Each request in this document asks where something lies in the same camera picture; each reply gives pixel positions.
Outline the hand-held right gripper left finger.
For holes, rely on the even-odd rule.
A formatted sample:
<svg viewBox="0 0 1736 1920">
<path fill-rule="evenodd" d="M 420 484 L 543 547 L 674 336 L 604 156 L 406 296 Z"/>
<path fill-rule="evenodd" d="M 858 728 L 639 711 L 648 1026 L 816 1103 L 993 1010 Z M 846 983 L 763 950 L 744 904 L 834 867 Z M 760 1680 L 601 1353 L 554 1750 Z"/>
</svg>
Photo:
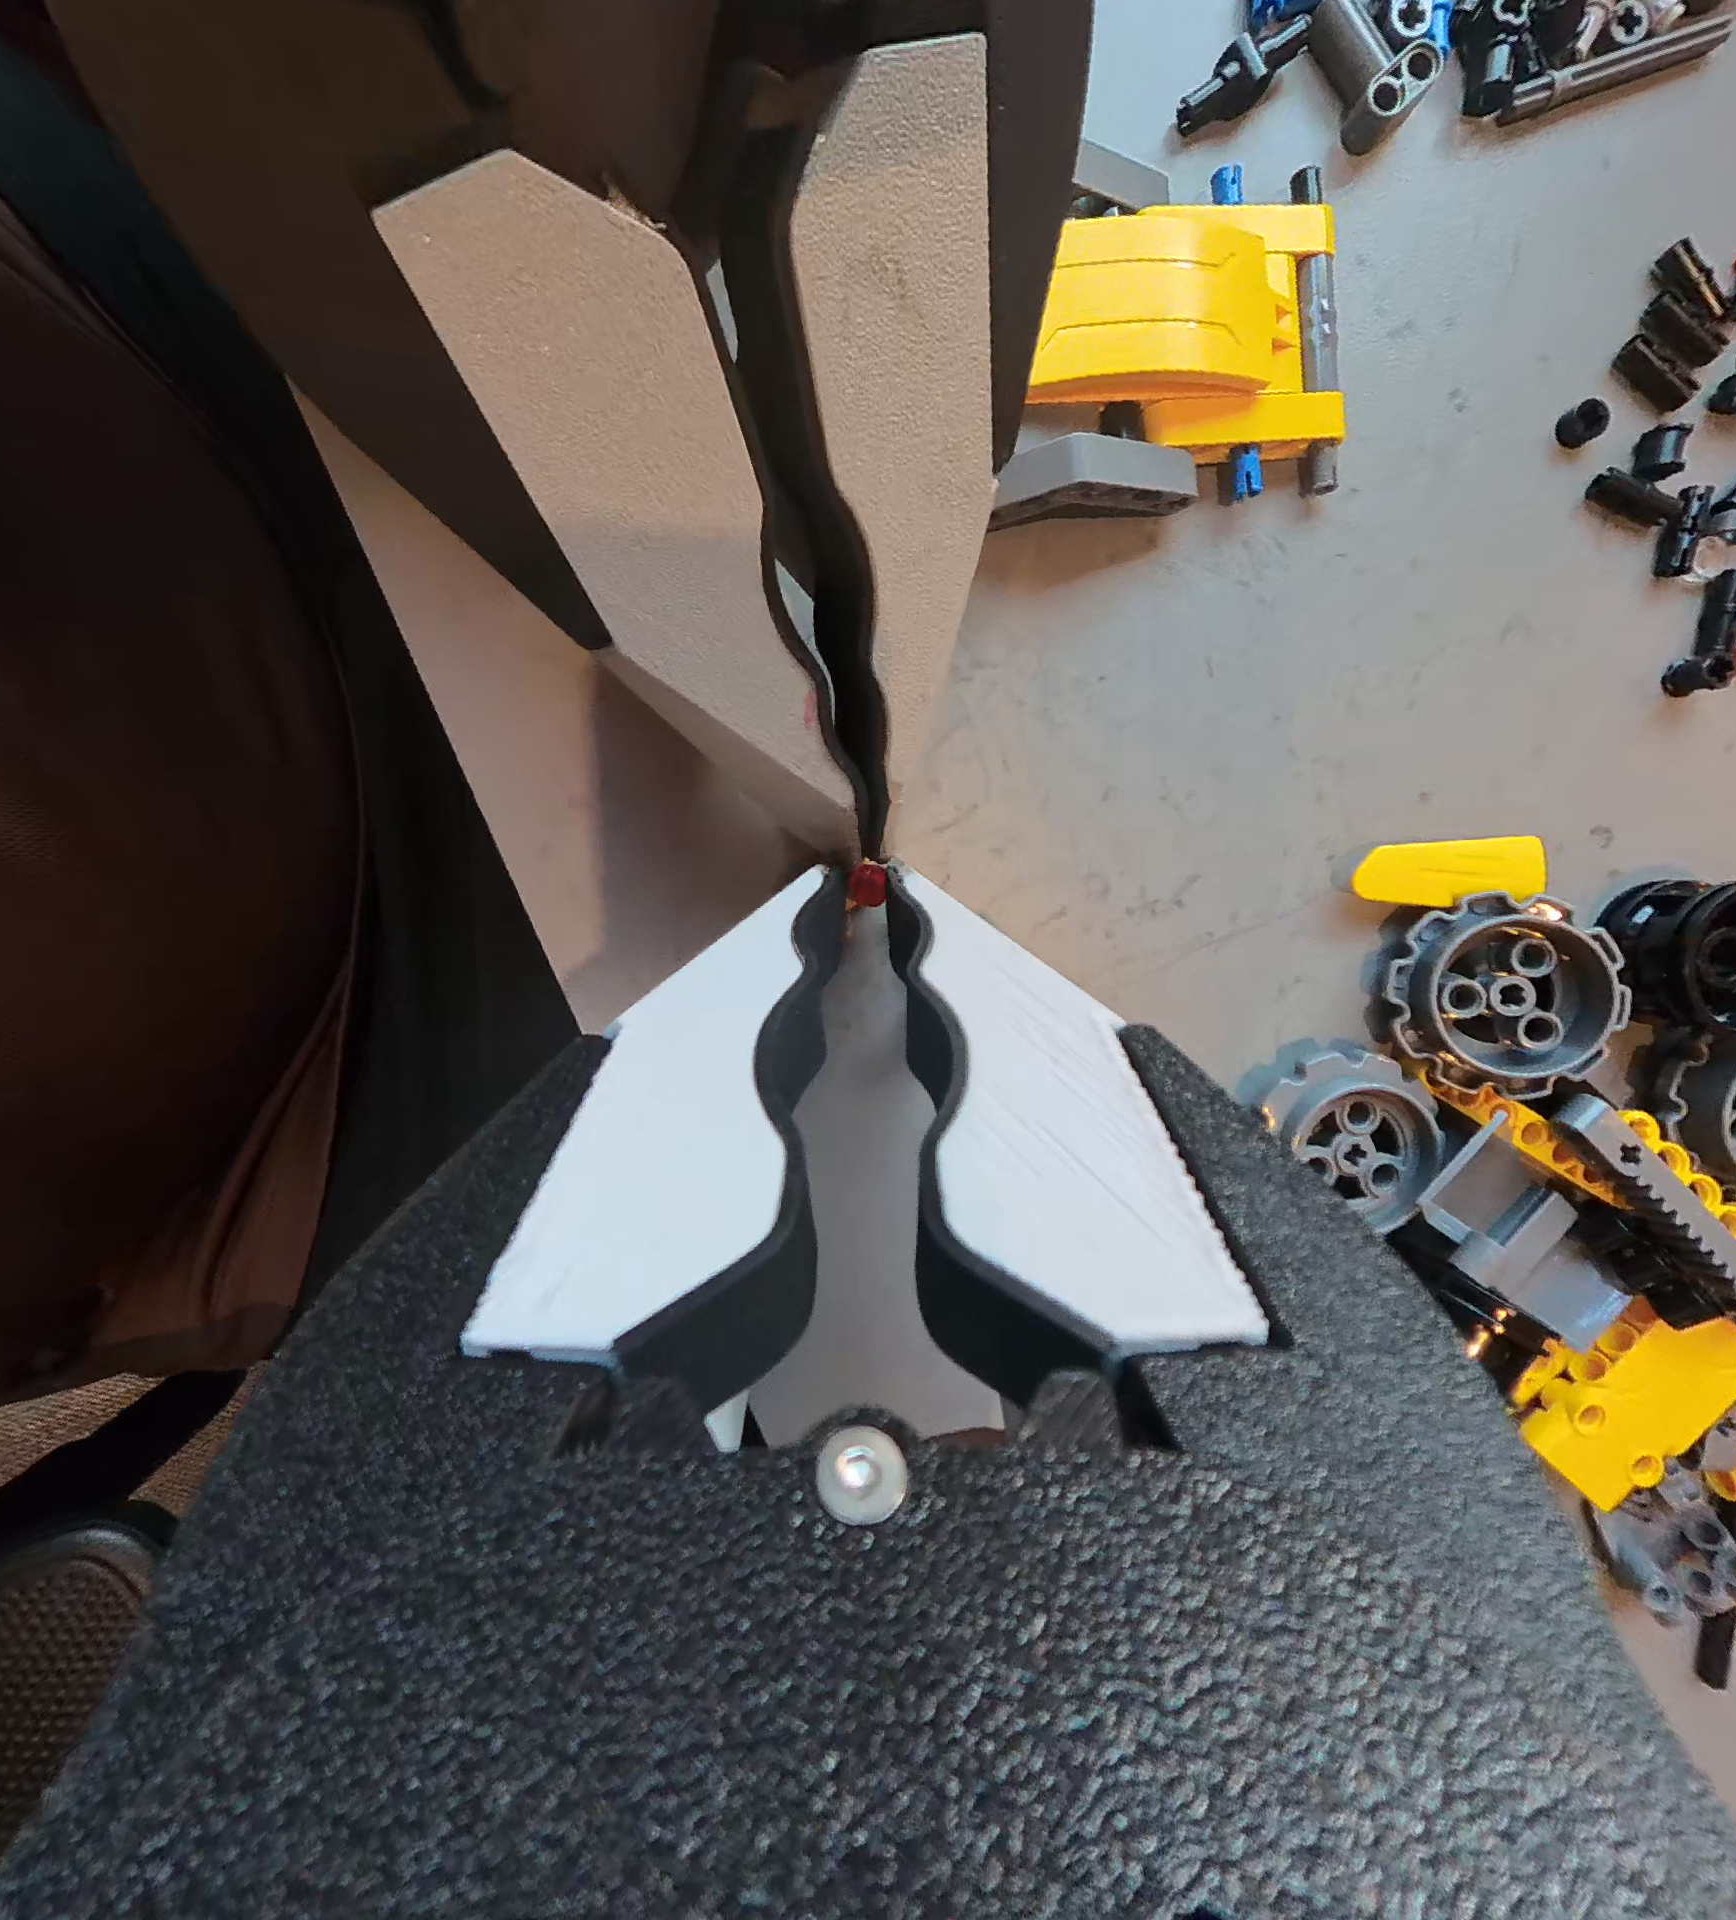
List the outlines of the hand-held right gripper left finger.
<svg viewBox="0 0 1736 1920">
<path fill-rule="evenodd" d="M 802 1339 L 816 1228 L 795 1109 L 850 868 L 812 868 L 639 997 L 464 1326 L 464 1356 L 669 1380 L 706 1417 Z"/>
</svg>

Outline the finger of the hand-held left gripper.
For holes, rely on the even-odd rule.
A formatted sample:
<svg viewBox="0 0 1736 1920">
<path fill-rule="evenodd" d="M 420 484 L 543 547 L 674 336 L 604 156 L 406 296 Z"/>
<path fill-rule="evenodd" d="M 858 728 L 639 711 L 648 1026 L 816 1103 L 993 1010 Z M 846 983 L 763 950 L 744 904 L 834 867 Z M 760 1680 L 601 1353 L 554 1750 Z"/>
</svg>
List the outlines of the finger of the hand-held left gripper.
<svg viewBox="0 0 1736 1920">
<path fill-rule="evenodd" d="M 989 508 L 988 52 L 728 63 L 699 188 L 734 334 L 698 560 L 715 757 L 795 841 L 880 845 Z"/>
<path fill-rule="evenodd" d="M 662 229 L 514 150 L 374 229 L 635 699 L 809 851 L 861 852 L 832 689 L 784 608 L 699 279 Z"/>
</svg>

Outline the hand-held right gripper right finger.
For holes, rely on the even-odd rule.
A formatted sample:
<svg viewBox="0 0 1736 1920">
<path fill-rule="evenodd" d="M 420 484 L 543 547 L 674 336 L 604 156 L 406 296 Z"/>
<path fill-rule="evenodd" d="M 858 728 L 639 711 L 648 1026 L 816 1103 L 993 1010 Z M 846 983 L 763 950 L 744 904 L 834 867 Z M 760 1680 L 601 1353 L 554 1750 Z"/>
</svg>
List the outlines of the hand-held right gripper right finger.
<svg viewBox="0 0 1736 1920">
<path fill-rule="evenodd" d="M 1125 1023 L 911 868 L 883 873 L 927 1095 L 913 1285 L 929 1341 L 1024 1413 L 1054 1377 L 1274 1353 L 1279 1331 Z"/>
</svg>

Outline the yellow and grey brick assembly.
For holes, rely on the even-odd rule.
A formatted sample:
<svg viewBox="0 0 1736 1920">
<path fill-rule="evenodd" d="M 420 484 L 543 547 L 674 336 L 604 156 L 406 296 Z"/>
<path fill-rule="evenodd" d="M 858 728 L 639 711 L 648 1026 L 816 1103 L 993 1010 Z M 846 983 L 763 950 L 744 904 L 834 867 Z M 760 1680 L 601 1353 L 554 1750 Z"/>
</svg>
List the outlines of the yellow and grey brick assembly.
<svg viewBox="0 0 1736 1920">
<path fill-rule="evenodd" d="M 1271 466 L 1301 498 L 1339 484 L 1336 213 L 1299 166 L 1278 202 L 1251 202 L 1226 165 L 1200 205 L 1070 216 L 1055 247 L 1024 407 L 989 532 L 1049 521 L 1159 518 L 1216 481 L 1259 498 Z"/>
</svg>

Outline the grey desk with wooden edge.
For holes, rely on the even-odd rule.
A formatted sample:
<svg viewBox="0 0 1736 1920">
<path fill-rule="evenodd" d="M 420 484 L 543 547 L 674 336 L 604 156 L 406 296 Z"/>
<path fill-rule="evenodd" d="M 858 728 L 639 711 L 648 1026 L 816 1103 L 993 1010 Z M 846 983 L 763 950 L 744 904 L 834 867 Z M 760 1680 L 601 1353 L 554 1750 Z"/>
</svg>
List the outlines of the grey desk with wooden edge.
<svg viewBox="0 0 1736 1920">
<path fill-rule="evenodd" d="M 989 539 L 899 849 L 955 900 L 1234 1087 L 1361 1030 L 1367 845 L 1535 834 L 1587 908 L 1627 873 L 1736 879 L 1736 686 L 1664 699 L 1698 588 L 1587 510 L 1641 417 L 1607 363 L 1647 264 L 1736 255 L 1736 27 L 1667 78 L 1512 132 L 1447 75 L 1366 160 L 1287 70 L 1173 153 L 1235 5 L 1096 5 L 1086 138 L 1203 198 L 1326 163 L 1349 442 L 1336 494 Z M 794 852 L 706 760 L 303 405 L 576 1021 L 597 1030 Z M 1736 1811 L 1736 1678 L 1615 1625 Z"/>
</svg>

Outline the small grey wheel hub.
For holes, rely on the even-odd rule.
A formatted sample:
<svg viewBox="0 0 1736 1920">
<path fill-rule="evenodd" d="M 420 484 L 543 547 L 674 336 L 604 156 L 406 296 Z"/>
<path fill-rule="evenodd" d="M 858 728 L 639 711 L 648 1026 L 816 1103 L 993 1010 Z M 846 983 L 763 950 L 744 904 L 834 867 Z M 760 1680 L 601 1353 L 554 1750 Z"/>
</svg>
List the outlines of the small grey wheel hub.
<svg viewBox="0 0 1736 1920">
<path fill-rule="evenodd" d="M 1235 1099 L 1375 1237 L 1418 1212 L 1452 1154 L 1432 1092 L 1347 1038 L 1283 1045 L 1241 1077 Z"/>
</svg>

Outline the yellow curved panel piece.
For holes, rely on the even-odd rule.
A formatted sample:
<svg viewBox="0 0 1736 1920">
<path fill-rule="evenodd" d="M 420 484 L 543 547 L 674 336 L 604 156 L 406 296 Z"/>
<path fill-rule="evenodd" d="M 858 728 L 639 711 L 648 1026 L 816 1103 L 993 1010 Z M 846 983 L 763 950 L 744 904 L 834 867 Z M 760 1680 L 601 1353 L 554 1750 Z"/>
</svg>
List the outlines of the yellow curved panel piece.
<svg viewBox="0 0 1736 1920">
<path fill-rule="evenodd" d="M 1542 896 L 1547 867 L 1538 834 L 1380 843 L 1346 863 L 1339 887 L 1361 903 L 1439 910 L 1476 894 Z"/>
</svg>

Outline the pile of blue grey connectors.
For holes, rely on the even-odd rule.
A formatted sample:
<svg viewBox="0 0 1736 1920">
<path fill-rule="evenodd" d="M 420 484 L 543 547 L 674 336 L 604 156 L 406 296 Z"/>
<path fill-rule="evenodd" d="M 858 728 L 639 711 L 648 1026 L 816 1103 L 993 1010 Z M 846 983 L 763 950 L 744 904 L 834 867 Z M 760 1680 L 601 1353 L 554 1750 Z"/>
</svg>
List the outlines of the pile of blue grey connectors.
<svg viewBox="0 0 1736 1920">
<path fill-rule="evenodd" d="M 1445 73 L 1461 119 L 1510 130 L 1677 75 L 1733 24 L 1729 5 L 1696 3 L 1246 5 L 1240 35 L 1180 96 L 1171 134 L 1235 125 L 1301 60 L 1333 98 L 1349 156 L 1380 149 Z"/>
</svg>

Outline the yellow grey brick chassis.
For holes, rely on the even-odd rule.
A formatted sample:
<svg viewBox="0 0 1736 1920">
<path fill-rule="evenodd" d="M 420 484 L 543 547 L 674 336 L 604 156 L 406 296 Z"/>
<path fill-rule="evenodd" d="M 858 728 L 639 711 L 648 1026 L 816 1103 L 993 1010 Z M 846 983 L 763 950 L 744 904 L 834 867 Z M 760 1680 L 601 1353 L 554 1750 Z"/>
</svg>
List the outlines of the yellow grey brick chassis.
<svg viewBox="0 0 1736 1920">
<path fill-rule="evenodd" d="M 1736 1182 L 1589 1089 L 1407 1069 L 1452 1137 L 1390 1241 L 1580 1511 L 1602 1574 L 1736 1664 Z"/>
</svg>

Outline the pile of black red pins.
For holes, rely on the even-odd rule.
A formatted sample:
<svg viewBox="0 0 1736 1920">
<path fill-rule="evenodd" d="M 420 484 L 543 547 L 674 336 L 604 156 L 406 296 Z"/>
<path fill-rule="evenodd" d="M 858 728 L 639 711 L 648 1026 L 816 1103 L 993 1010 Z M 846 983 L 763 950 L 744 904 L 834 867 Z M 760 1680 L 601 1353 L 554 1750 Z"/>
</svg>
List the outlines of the pile of black red pins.
<svg viewBox="0 0 1736 1920">
<path fill-rule="evenodd" d="M 1615 450 L 1604 396 L 1552 423 L 1563 454 L 1602 444 L 1582 487 L 1587 517 L 1641 536 L 1647 583 L 1687 601 L 1690 637 L 1657 675 L 1672 702 L 1736 685 L 1736 253 L 1712 259 L 1691 239 L 1649 264 L 1645 300 L 1607 376 L 1639 412 Z"/>
</svg>

